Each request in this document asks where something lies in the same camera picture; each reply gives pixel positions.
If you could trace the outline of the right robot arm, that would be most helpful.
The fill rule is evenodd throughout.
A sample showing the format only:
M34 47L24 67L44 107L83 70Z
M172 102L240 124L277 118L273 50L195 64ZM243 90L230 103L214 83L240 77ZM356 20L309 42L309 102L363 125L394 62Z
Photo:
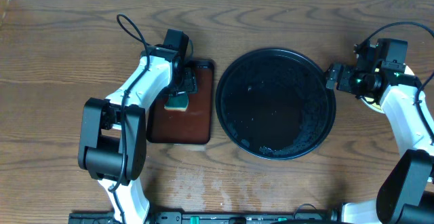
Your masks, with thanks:
M335 63L327 87L376 103L386 115L401 156L374 200L344 204L343 223L432 223L433 118L420 80L397 58Z

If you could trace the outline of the green sponge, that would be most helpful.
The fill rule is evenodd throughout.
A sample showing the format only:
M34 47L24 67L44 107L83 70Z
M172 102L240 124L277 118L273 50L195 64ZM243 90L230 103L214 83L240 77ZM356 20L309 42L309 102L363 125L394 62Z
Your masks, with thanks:
M177 96L170 96L164 105L164 109L168 111L186 111L188 105L188 94L179 94Z

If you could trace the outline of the yellow plate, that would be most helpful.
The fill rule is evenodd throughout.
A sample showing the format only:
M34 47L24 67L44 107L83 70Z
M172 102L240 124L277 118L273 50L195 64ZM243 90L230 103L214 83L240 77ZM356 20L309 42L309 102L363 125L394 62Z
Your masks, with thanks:
M413 70L412 70L409 66L407 66L407 67L405 68L404 73L405 73L406 75L414 75ZM384 114L384 111L382 110L381 106L380 106L378 103L374 102L374 99L373 99L373 98L366 98L366 97L364 97L364 98L362 99L362 103L363 103L364 105L366 105L368 108L370 108L371 110L373 110L373 111L375 111L375 112L377 112L377 113L382 113L382 114Z

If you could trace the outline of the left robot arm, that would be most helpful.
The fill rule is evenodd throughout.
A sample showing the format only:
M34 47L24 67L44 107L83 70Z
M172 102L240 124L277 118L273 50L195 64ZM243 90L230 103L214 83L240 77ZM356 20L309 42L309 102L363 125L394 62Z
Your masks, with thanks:
M150 203L140 182L146 157L146 112L158 95L167 109L186 111L195 76L185 66L188 45L146 45L125 83L104 99L89 98L83 108L78 165L108 194L117 223L144 223Z

